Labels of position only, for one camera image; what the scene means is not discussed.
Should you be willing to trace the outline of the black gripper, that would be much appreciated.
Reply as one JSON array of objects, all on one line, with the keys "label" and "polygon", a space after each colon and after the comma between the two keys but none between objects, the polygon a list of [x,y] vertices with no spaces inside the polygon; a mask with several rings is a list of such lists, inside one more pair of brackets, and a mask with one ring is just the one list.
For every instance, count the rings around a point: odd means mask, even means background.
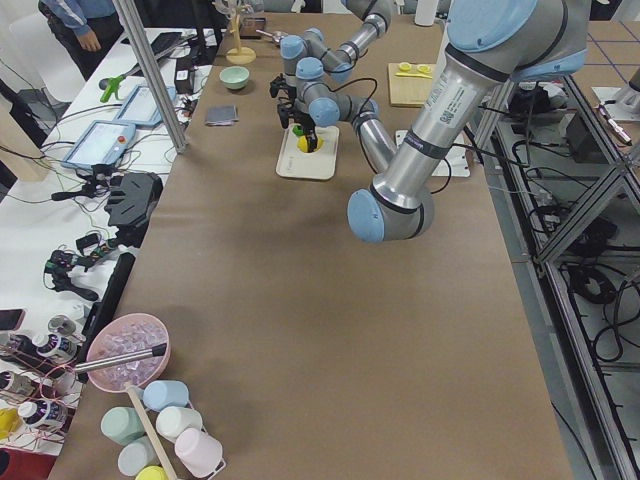
[{"label": "black gripper", "polygon": [[297,99],[297,80],[293,75],[281,74],[280,75],[280,90],[279,99],[284,101],[294,102]]},{"label": "black gripper", "polygon": [[306,151],[315,152],[318,149],[319,140],[313,118],[308,113],[296,111],[294,113],[294,124],[297,131],[305,137]]}]

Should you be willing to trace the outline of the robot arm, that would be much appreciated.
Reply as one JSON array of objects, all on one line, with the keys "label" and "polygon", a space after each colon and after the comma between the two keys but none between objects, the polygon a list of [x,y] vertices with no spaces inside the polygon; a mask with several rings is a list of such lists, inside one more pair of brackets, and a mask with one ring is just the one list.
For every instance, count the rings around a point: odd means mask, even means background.
[{"label": "robot arm", "polygon": [[434,203],[426,182],[484,97],[511,80],[549,80],[579,70],[586,59],[588,1],[455,1],[447,18],[446,64],[408,129],[395,144],[368,100],[341,95],[326,74],[347,79],[361,54],[390,27],[389,1],[349,1],[362,21],[336,50],[309,29],[280,43],[284,75],[296,89],[294,106],[313,123],[353,126],[378,173],[353,193],[347,217],[365,242],[411,239],[432,223]]},{"label": "robot arm", "polygon": [[280,41],[282,73],[279,78],[286,86],[295,86],[297,66],[305,58],[320,62],[321,79],[328,77],[338,84],[346,82],[368,47],[389,31],[396,13],[393,1],[343,1],[342,4],[360,20],[360,25],[343,33],[340,43],[337,36],[326,40],[317,27],[289,34]]}]

